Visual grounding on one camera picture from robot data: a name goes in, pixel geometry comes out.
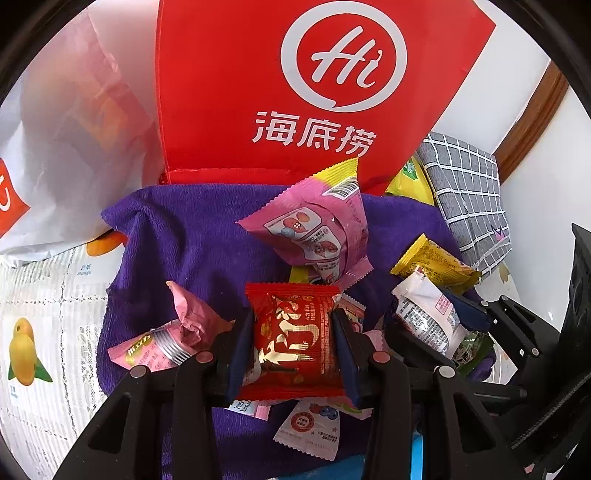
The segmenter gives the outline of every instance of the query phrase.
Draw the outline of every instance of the screw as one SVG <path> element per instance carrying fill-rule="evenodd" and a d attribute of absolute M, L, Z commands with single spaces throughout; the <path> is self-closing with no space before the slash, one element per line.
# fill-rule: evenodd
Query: screw
<path fill-rule="evenodd" d="M 148 373 L 148 367 L 145 365 L 136 365 L 129 371 L 129 373 L 133 378 L 142 378 L 146 373 Z"/>
<path fill-rule="evenodd" d="M 197 358 L 197 362 L 199 362 L 200 364 L 208 364 L 209 362 L 211 362 L 213 360 L 213 353 L 211 353 L 208 350 L 203 350 L 201 352 L 199 352 L 195 358 Z"/>
<path fill-rule="evenodd" d="M 378 352 L 374 352 L 372 355 L 375 362 L 379 364 L 387 364 L 390 361 L 390 355 L 388 352 L 384 352 L 382 350 Z"/>
<path fill-rule="evenodd" d="M 448 365 L 440 366 L 438 372 L 443 378 L 453 378 L 456 375 L 456 371 Z"/>

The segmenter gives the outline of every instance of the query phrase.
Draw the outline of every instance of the haidilao bag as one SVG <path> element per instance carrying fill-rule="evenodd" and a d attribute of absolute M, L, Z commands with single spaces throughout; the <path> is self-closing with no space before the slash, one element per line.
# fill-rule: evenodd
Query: haidilao bag
<path fill-rule="evenodd" d="M 494 26 L 472 0 L 161 1 L 167 178 L 292 185 L 358 157 L 381 195 Z"/>
<path fill-rule="evenodd" d="M 0 260 L 42 260 L 106 232 L 105 207 L 163 169 L 155 122 L 87 13 L 41 50 L 0 106 Z"/>

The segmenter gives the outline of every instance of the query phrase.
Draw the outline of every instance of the white wall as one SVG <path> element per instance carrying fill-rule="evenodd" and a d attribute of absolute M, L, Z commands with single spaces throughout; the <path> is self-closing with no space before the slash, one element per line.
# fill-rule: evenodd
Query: white wall
<path fill-rule="evenodd" d="M 434 130 L 493 152 L 529 101 L 548 63 L 539 46 L 488 0 L 476 3 L 495 31 Z M 105 50 L 156 118 L 154 51 L 158 0 L 97 0 L 90 15 Z"/>
<path fill-rule="evenodd" d="M 591 119 L 569 91 L 540 140 L 501 186 L 523 305 L 560 328 L 569 302 L 574 237 L 591 230 Z"/>
<path fill-rule="evenodd" d="M 534 93 L 548 55 L 488 0 L 476 3 L 496 28 L 433 129 L 493 153 Z"/>

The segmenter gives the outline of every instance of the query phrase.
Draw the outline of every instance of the gray plaid pillow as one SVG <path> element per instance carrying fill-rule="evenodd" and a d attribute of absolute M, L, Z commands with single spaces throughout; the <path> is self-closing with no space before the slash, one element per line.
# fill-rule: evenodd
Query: gray plaid pillow
<path fill-rule="evenodd" d="M 417 153 L 464 262 L 485 278 L 511 250 L 495 157 L 435 132 Z"/>

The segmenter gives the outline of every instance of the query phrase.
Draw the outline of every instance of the mango picture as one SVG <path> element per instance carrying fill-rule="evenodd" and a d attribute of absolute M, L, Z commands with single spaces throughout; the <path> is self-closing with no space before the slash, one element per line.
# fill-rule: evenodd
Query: mango picture
<path fill-rule="evenodd" d="M 33 327 L 24 317 L 19 318 L 14 324 L 8 353 L 10 357 L 9 380 L 16 378 L 26 387 L 31 385 L 36 378 L 45 382 L 53 382 L 51 375 L 37 357 Z"/>
<path fill-rule="evenodd" d="M 103 233 L 100 237 L 95 238 L 92 242 L 86 244 L 86 253 L 89 257 L 99 257 L 107 254 L 120 246 L 127 243 L 127 237 L 121 232 L 110 230 Z"/>

